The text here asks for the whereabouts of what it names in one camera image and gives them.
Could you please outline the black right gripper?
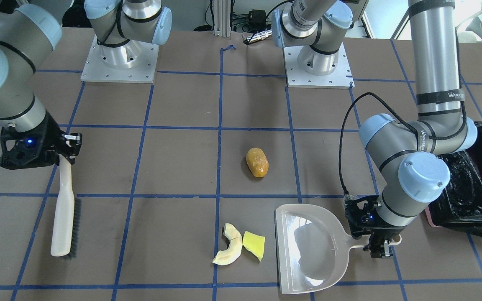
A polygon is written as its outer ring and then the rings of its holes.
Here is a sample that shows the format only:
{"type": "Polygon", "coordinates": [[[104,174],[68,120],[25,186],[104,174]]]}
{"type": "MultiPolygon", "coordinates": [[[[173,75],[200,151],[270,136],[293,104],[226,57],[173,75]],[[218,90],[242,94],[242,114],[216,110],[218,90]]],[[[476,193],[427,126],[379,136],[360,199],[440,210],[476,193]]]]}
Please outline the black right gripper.
{"type": "Polygon", "coordinates": [[[17,132],[14,128],[2,128],[0,132],[2,155],[0,166],[5,169],[28,169],[59,165],[63,156],[71,164],[79,155],[82,134],[67,135],[50,114],[35,128],[17,132]]]}

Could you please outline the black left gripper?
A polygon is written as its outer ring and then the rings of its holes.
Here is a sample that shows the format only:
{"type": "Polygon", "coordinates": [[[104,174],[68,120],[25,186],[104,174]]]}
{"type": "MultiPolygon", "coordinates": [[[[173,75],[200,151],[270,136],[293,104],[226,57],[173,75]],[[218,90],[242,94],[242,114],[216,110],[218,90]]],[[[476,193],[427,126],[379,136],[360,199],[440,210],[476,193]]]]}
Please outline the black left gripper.
{"type": "Polygon", "coordinates": [[[364,251],[369,251],[372,258],[394,256],[390,243],[398,242],[400,232],[409,224],[408,216],[394,211],[383,194],[362,198],[345,194],[344,209],[353,238],[370,235],[364,251]]]}

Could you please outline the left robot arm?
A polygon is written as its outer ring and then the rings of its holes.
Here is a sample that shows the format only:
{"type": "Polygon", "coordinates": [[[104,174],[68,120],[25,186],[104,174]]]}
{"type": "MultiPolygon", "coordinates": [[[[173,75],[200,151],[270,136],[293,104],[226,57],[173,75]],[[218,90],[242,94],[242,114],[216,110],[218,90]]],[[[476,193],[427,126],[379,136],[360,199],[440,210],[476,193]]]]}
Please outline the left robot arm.
{"type": "MultiPolygon", "coordinates": [[[[389,258],[390,241],[448,185],[441,154],[474,144],[477,129],[465,111],[459,80],[453,0],[410,0],[407,10],[415,61],[416,121],[406,122],[390,109],[371,116],[359,128],[360,140],[386,181],[379,196],[367,196],[359,209],[345,185],[346,217],[353,238],[370,235],[364,247],[373,258],[389,258]]],[[[313,76],[335,72],[350,7],[339,0],[295,0],[271,16],[274,43],[300,46],[300,69],[313,76]]]]}

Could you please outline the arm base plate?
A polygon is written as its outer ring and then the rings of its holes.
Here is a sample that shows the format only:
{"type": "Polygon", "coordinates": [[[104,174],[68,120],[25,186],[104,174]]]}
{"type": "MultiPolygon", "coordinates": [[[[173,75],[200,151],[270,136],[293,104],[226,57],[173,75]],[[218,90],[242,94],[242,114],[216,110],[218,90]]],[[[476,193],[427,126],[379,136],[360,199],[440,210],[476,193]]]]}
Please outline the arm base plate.
{"type": "Polygon", "coordinates": [[[130,40],[118,48],[100,46],[94,37],[84,65],[83,82],[145,83],[154,81],[159,45],[130,40]]]}
{"type": "Polygon", "coordinates": [[[310,46],[283,49],[287,85],[297,88],[354,88],[344,44],[337,53],[323,55],[310,46]]]}

